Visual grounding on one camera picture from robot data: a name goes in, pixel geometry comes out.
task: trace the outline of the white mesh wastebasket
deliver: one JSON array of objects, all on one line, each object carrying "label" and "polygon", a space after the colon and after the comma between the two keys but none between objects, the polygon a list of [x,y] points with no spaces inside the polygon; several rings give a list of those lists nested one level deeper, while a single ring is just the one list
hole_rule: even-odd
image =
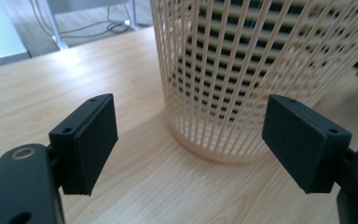
[{"label": "white mesh wastebasket", "polygon": [[358,0],[151,0],[166,113],[188,149],[243,163],[267,150],[269,94],[314,105],[358,61]]}]

